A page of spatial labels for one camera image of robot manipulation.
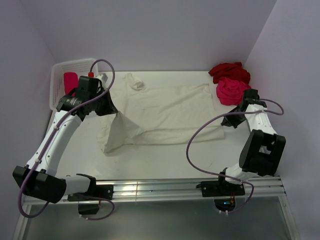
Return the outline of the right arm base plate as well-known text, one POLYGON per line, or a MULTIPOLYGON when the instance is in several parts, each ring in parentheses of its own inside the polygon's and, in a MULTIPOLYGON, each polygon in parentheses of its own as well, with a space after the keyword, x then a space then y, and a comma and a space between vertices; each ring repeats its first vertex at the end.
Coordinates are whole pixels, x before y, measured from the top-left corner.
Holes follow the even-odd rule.
POLYGON ((242 184, 233 184, 225 180, 201 181, 196 185, 196 188, 201 190, 202 197, 204 198, 244 196, 246 194, 242 184))

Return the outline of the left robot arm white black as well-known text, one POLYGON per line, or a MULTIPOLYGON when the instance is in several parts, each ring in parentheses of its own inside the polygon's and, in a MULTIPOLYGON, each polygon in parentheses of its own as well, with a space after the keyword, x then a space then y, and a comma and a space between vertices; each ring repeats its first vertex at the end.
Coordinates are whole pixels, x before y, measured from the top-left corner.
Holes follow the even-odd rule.
POLYGON ((118 111, 100 79, 80 76, 77 87, 58 101, 54 120, 36 153, 25 166, 16 166, 13 170, 22 194, 49 203, 73 194, 80 194, 86 200, 96 197, 95 177, 83 173, 65 178, 56 176, 71 137, 91 112, 106 116, 118 111))

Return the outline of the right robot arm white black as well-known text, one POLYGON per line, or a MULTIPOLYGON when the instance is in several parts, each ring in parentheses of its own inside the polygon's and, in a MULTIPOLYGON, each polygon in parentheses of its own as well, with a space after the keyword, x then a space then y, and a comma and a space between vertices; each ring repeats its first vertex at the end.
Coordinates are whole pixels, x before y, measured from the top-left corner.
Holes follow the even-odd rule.
POLYGON ((221 125, 237 128, 247 123, 250 134, 238 163, 225 168, 222 171, 225 176, 216 183, 222 195, 229 194, 234 185, 241 185, 250 178, 274 175, 286 145, 286 138, 272 127, 266 100, 260 98, 256 89, 245 90, 242 101, 231 112, 237 115, 225 116, 221 125))

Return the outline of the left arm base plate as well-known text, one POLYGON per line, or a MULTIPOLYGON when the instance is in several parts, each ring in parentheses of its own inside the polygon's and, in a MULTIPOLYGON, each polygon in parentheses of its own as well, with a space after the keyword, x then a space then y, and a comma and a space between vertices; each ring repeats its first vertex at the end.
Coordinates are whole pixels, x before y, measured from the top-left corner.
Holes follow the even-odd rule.
POLYGON ((85 216, 96 215, 101 208, 101 199, 112 200, 114 186, 98 184, 91 193, 75 193, 67 196, 68 202, 78 202, 78 213, 85 216))

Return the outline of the white t shirt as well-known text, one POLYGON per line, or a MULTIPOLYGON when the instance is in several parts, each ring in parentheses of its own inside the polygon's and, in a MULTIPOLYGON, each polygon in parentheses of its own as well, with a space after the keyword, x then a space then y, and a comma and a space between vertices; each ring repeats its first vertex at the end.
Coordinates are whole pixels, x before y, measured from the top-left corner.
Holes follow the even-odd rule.
POLYGON ((210 86, 146 87, 131 73, 110 89, 117 113, 101 117, 97 143, 104 154, 124 145, 176 145, 189 141, 218 115, 210 86))

